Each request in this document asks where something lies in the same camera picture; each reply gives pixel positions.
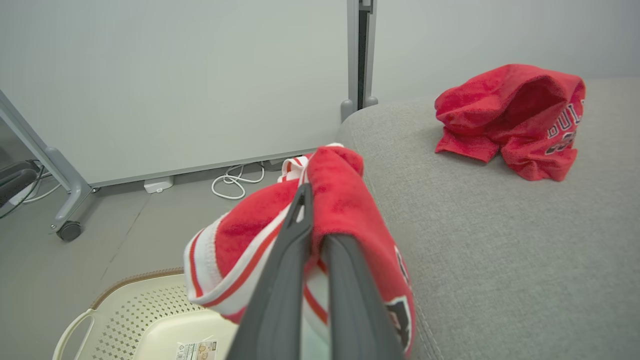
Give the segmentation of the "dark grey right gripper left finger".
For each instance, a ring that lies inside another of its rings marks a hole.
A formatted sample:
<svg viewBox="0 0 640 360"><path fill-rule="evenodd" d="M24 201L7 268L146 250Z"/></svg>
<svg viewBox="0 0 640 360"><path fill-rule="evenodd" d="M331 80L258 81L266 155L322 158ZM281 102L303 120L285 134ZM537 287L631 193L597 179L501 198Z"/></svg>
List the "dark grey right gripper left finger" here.
<svg viewBox="0 0 640 360"><path fill-rule="evenodd" d="M295 193L235 333L229 360L299 360L304 268L311 253L313 190Z"/></svg>

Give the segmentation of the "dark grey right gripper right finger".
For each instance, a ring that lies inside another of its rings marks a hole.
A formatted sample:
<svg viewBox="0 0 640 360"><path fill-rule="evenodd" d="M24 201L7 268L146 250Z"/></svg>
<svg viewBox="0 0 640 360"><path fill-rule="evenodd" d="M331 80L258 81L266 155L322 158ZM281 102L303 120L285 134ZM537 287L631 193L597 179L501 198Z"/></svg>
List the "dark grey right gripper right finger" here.
<svg viewBox="0 0 640 360"><path fill-rule="evenodd" d="M330 358L402 360L403 347L359 242L351 235L324 238L329 284Z"/></svg>

